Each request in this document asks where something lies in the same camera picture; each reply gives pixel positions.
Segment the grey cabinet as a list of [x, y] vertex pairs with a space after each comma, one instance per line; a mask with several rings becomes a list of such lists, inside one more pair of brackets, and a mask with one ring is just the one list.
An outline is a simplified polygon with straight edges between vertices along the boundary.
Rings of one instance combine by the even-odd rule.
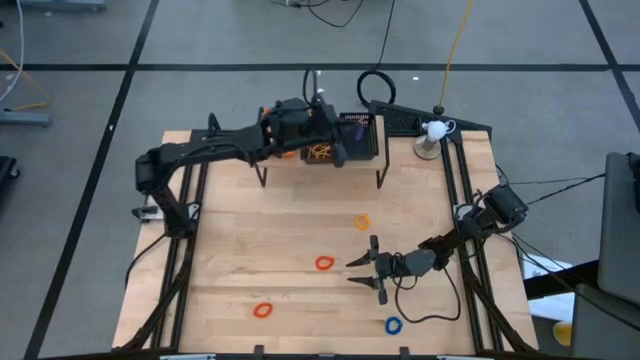
[[606, 156], [600, 287], [640, 306], [640, 155]]

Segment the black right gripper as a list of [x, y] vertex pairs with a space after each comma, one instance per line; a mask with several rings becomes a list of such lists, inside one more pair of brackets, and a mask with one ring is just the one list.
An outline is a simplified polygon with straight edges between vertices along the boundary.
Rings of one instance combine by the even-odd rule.
[[348, 263], [348, 266], [363, 266], [374, 262], [375, 276], [369, 277], [349, 277], [348, 281], [365, 285], [378, 291], [378, 302], [386, 305], [388, 302], [387, 291], [385, 289], [385, 279], [402, 278], [409, 275], [402, 254], [391, 254], [379, 251], [379, 241], [376, 235], [370, 236], [370, 250], [363, 256]]

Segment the black perforated plate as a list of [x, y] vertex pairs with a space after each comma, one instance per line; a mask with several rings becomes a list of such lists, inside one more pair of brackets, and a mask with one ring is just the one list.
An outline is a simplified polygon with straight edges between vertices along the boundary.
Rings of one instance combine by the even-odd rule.
[[417, 109], [407, 108], [396, 104], [372, 100], [369, 112], [384, 118], [386, 131], [392, 137], [418, 137], [426, 134], [427, 124], [432, 121], [456, 123], [456, 129], [461, 131], [484, 131], [492, 136], [492, 128], [487, 125], [459, 120], [447, 116], [436, 115]]

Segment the wooden shelf riser black legs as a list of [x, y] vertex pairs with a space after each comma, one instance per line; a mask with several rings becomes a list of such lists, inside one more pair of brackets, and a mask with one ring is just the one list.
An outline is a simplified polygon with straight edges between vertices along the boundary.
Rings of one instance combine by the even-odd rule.
[[[347, 159], [346, 163], [343, 166], [343, 169], [365, 169], [365, 170], [375, 170], [376, 171], [376, 184], [377, 187], [380, 188], [384, 182], [387, 170], [390, 166], [390, 155], [389, 155], [389, 141], [388, 135], [386, 133], [384, 118], [379, 115], [374, 115], [376, 118], [377, 125], [377, 136], [378, 136], [378, 149], [379, 155], [374, 157], [372, 160], [368, 161], [350, 161]], [[296, 155], [292, 159], [284, 159], [278, 157], [271, 157], [268, 160], [265, 160], [255, 166], [256, 174], [260, 180], [260, 183], [263, 187], [266, 186], [267, 174], [269, 168], [276, 167], [305, 167], [312, 166], [315, 168], [333, 168], [333, 162], [327, 164], [305, 164], [299, 155], [299, 150], [296, 150]]]

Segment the silver metal bracket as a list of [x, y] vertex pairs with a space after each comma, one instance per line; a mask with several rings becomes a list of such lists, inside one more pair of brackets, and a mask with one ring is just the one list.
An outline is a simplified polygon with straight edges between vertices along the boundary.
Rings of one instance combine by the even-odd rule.
[[163, 213], [157, 205], [146, 205], [134, 208], [132, 215], [141, 223], [163, 219]]

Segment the white paper sheet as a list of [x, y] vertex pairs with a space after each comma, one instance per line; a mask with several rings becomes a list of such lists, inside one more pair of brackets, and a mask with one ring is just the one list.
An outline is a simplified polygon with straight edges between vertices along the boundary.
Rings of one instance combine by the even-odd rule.
[[[570, 263], [554, 263], [544, 257], [523, 253], [520, 256], [522, 263], [522, 275], [525, 280], [547, 275], [570, 267]], [[536, 317], [556, 320], [565, 323], [573, 321], [575, 294], [573, 292], [559, 295], [545, 296], [539, 299], [529, 300], [530, 313]]]

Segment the orange plastic basket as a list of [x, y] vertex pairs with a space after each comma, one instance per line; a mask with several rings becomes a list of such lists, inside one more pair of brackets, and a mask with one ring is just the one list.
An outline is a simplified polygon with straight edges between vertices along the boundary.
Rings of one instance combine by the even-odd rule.
[[[259, 115], [260, 120], [264, 119], [266, 115], [269, 114], [270, 112], [271, 112], [270, 107], [261, 108], [260, 115]], [[289, 152], [284, 152], [282, 154], [275, 155], [275, 156], [278, 158], [292, 159], [294, 158], [295, 155], [296, 155], [296, 151], [289, 151]]]

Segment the black plastic basket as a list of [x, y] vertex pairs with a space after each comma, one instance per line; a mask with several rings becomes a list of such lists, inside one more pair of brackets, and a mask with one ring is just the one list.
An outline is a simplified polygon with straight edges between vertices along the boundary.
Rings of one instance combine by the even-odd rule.
[[[376, 118], [370, 113], [348, 112], [339, 115], [342, 125], [343, 144], [350, 161], [368, 161], [379, 155]], [[354, 135], [358, 125], [365, 127], [361, 140]]]
[[331, 160], [310, 160], [306, 158], [307, 155], [307, 148], [309, 146], [303, 147], [300, 151], [299, 151], [299, 155], [300, 155], [300, 159], [308, 165], [312, 165], [312, 164], [327, 164], [327, 163], [332, 163], [332, 159]]

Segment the black table edge rail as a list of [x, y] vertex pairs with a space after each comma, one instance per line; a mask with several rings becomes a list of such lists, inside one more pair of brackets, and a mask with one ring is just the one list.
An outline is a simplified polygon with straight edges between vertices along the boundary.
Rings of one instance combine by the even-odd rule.
[[[417, 355], [411, 360], [600, 360], [551, 356], [540, 353], [483, 351], [478, 355]], [[393, 355], [344, 355], [344, 354], [268, 354], [263, 360], [400, 360], [400, 353]], [[54, 356], [36, 360], [256, 360], [250, 353], [170, 353], [154, 351], [124, 351], [80, 355]]]

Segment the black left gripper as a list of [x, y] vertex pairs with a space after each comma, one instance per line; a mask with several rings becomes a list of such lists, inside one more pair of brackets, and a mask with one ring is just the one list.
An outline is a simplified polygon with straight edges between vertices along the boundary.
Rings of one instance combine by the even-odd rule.
[[[322, 97], [310, 104], [300, 98], [278, 101], [262, 119], [268, 137], [281, 149], [298, 149], [319, 143], [333, 143], [339, 121], [333, 105]], [[348, 153], [340, 142], [332, 144], [332, 162], [342, 168]]]

